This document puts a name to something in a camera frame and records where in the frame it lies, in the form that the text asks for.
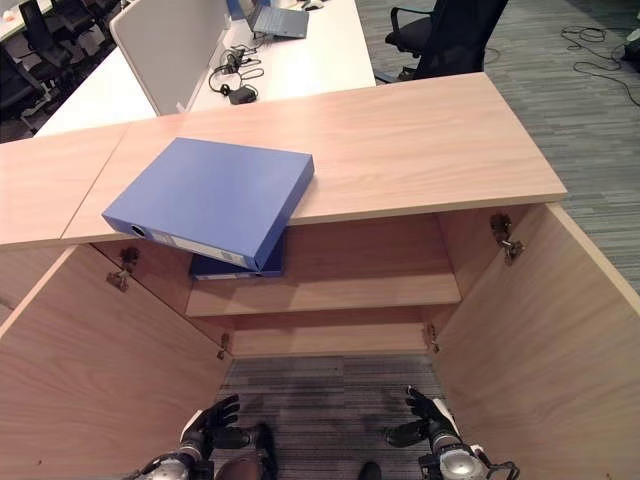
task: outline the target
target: cabinet hinge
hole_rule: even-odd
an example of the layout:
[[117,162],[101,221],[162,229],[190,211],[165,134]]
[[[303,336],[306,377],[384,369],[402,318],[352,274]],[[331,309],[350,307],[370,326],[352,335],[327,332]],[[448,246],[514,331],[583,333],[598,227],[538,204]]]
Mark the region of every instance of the cabinet hinge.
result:
[[129,288],[127,279],[133,273],[133,269],[140,258],[140,250],[136,247],[125,248],[120,251],[121,270],[107,274],[107,282],[116,287],[121,292],[126,292]]
[[427,347],[429,351],[433,353],[438,353],[440,351],[440,345],[438,345],[438,337],[436,335],[436,327],[433,326],[433,323],[427,322],[425,324],[425,341],[427,343]]
[[511,218],[504,213],[491,216],[489,221],[496,243],[504,250],[504,263],[511,266],[524,252],[524,243],[511,240]]
[[224,354],[229,351],[229,344],[231,343],[231,337],[228,333],[223,333],[220,337],[220,347],[222,350],[218,351],[218,358],[224,360]]

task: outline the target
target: blue binder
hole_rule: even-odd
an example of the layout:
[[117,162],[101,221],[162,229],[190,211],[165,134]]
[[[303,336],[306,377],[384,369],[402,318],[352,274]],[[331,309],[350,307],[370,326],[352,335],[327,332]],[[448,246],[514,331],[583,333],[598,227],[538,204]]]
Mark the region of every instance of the blue binder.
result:
[[313,171],[308,153],[176,138],[102,216],[120,232],[262,270]]
[[195,254],[191,260],[189,275],[194,280],[222,280],[248,277],[281,277],[284,270],[284,234],[262,267],[262,270],[250,270],[215,258]]

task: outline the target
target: cabinet door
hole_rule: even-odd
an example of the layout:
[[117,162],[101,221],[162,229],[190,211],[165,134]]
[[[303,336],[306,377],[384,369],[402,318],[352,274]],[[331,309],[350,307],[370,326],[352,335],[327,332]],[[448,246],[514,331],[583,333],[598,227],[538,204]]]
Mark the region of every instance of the cabinet door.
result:
[[527,480],[637,478],[640,298],[558,205],[533,207],[438,338],[465,439]]
[[0,325],[64,251],[64,247],[0,252]]
[[113,264],[70,247],[0,327],[0,478],[126,473],[175,448],[230,365]]

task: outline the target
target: power adapter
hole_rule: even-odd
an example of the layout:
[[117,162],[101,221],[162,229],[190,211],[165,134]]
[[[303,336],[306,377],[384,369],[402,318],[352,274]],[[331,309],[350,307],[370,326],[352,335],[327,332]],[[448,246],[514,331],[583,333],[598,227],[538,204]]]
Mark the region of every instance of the power adapter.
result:
[[255,102],[258,99],[258,94],[255,90],[243,85],[237,90],[231,90],[228,97],[232,105],[241,105],[243,103]]

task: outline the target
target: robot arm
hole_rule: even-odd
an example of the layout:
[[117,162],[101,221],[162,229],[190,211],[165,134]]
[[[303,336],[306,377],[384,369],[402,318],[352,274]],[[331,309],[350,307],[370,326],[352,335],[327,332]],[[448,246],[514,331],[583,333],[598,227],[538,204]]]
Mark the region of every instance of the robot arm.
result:
[[390,445],[399,448],[429,440],[431,454],[418,460],[425,480],[484,480],[499,470],[509,471],[507,480],[520,476],[513,462],[495,465],[482,447],[465,444],[442,400],[427,398],[409,386],[406,403],[420,420],[388,429],[385,437]]
[[238,420],[238,395],[232,395],[207,410],[198,410],[187,422],[175,451],[151,460],[123,480],[211,480],[214,448],[236,449],[251,443],[251,431],[231,427]]

